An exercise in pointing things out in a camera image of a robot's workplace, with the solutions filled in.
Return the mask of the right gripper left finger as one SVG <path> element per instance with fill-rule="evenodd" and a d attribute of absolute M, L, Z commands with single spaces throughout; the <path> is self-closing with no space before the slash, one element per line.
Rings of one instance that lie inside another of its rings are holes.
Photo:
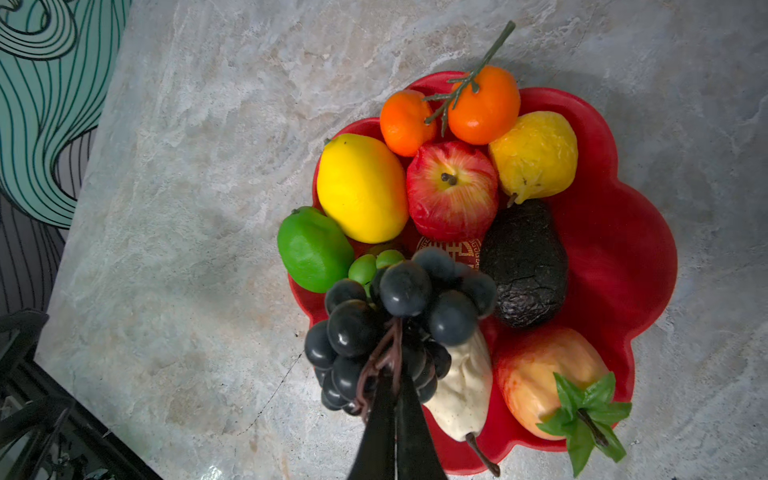
<path fill-rule="evenodd" d="M 368 422 L 361 439 L 349 480 L 395 478 L 395 406 L 392 378 L 380 376 Z"/>

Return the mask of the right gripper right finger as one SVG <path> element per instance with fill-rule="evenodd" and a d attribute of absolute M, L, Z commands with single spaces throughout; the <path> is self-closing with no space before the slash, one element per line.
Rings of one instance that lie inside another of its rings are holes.
<path fill-rule="evenodd" d="M 446 480 L 414 383 L 407 374 L 401 376 L 395 418 L 397 478 Z"/>

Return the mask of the cream fake pear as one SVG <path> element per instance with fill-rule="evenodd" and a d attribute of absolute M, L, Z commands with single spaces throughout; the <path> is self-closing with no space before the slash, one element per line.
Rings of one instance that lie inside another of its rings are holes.
<path fill-rule="evenodd" d="M 486 423 L 493 373 L 486 340 L 477 329 L 464 343 L 445 347 L 433 340 L 425 346 L 435 367 L 434 393 L 426 401 L 437 425 L 452 440 L 464 442 L 491 474 L 501 473 L 477 444 Z"/>

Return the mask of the dark purple fake grapes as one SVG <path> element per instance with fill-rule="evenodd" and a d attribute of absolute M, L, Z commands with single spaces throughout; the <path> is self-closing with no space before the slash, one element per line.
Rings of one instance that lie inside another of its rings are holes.
<path fill-rule="evenodd" d="M 436 384 L 426 344 L 466 342 L 493 312 L 496 297 L 489 275 L 436 247 L 380 269 L 367 288 L 339 280 L 325 295 L 327 319 L 305 339 L 322 405 L 352 416 L 368 412 L 379 374 L 409 375 L 426 405 Z"/>

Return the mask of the red fake strawberry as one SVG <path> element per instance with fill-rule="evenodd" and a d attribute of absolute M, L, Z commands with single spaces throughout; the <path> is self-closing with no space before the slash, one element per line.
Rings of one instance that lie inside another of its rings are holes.
<path fill-rule="evenodd" d="M 493 368 L 517 422 L 537 438 L 565 442 L 574 477 L 594 450 L 615 463 L 626 457 L 613 427 L 632 404 L 615 399 L 615 373 L 583 335 L 565 327 L 537 330 L 500 346 Z"/>

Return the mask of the dark brown fake avocado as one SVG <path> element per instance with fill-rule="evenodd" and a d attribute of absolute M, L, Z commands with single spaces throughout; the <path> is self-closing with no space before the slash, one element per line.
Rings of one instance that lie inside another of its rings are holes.
<path fill-rule="evenodd" d="M 407 249 L 398 243 L 375 245 L 356 258 L 347 277 L 367 288 L 376 273 L 405 259 Z"/>

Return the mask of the green fake lime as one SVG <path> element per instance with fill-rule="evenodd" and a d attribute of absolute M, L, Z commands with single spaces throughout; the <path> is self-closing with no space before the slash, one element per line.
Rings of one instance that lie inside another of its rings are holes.
<path fill-rule="evenodd" d="M 310 206 L 294 209 L 282 221 L 277 247 L 294 282 L 319 294 L 346 278 L 355 259 L 354 249 L 339 225 Z"/>

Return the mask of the red flower-shaped fruit bowl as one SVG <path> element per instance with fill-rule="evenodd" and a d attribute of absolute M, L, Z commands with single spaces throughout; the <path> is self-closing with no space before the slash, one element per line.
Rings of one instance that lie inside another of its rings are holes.
<path fill-rule="evenodd" d="M 618 156 L 603 117 L 587 102 L 550 88 L 519 89 L 520 114 L 551 111 L 563 115 L 578 141 L 574 182 L 544 202 L 569 259 L 565 306 L 542 327 L 569 327 L 582 334 L 615 373 L 615 399 L 629 402 L 635 383 L 631 341 L 647 330 L 667 306 L 677 276 L 677 251 L 660 212 L 638 191 L 617 177 Z M 514 333 L 495 317 L 481 323 L 492 352 L 537 330 Z M 424 413 L 445 474 L 473 475 L 489 471 L 466 443 L 438 432 Z M 565 452 L 564 441 L 535 437 L 513 419 L 497 387 L 491 394 L 487 426 L 479 446 L 493 462 L 515 446 Z"/>

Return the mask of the red fake wrinkled fruit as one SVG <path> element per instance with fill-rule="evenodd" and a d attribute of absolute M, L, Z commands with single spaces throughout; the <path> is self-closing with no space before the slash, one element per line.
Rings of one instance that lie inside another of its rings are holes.
<path fill-rule="evenodd" d="M 426 143 L 406 172 L 409 215 L 431 240 L 479 239 L 496 216 L 498 184 L 483 149 L 458 140 Z"/>

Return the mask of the yellow fake lemon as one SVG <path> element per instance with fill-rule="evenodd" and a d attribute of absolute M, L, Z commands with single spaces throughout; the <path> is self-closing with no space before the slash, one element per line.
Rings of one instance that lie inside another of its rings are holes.
<path fill-rule="evenodd" d="M 375 138 L 342 134 L 330 140 L 321 155 L 316 191 L 326 215 L 361 243 L 393 240 L 409 219 L 404 169 Z"/>

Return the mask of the small yellow fake pear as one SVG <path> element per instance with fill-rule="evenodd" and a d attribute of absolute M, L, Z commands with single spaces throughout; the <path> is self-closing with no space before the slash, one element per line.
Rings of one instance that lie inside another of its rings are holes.
<path fill-rule="evenodd" d="M 554 196 L 570 187 L 578 165 L 578 141 L 567 119 L 556 112 L 520 116 L 489 144 L 509 204 Z"/>

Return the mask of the orange cherry tomato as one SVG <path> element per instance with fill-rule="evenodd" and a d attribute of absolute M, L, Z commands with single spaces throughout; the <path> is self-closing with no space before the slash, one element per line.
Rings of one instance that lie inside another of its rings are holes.
<path fill-rule="evenodd" d="M 472 145 L 485 145 L 515 124 L 521 105 L 517 82 L 508 70 L 490 64 L 515 28 L 515 22 L 508 21 L 472 70 L 448 79 L 449 92 L 424 99 L 439 104 L 425 118 L 426 126 L 439 121 L 441 129 L 449 129 L 457 139 Z"/>
<path fill-rule="evenodd" d="M 399 156 L 414 157 L 422 145 L 437 138 L 437 125 L 425 123 L 432 114 L 421 92 L 405 89 L 389 97 L 380 114 L 380 128 L 388 148 Z"/>

